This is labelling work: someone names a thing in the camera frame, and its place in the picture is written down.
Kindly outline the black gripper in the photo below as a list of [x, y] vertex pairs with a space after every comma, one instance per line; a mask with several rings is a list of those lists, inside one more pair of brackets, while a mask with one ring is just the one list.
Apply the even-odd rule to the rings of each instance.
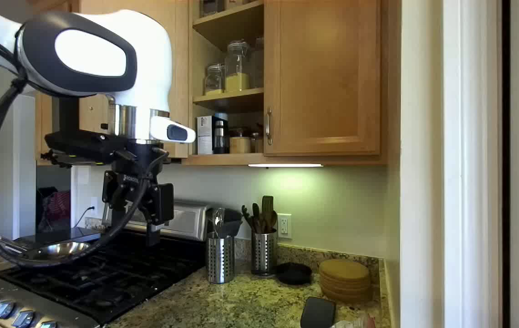
[[162, 159], [149, 163], [115, 161], [104, 173], [102, 201], [111, 212], [111, 224], [102, 241], [111, 243], [137, 212], [146, 219], [148, 245], [157, 243], [155, 230], [175, 217], [173, 186], [160, 184]]

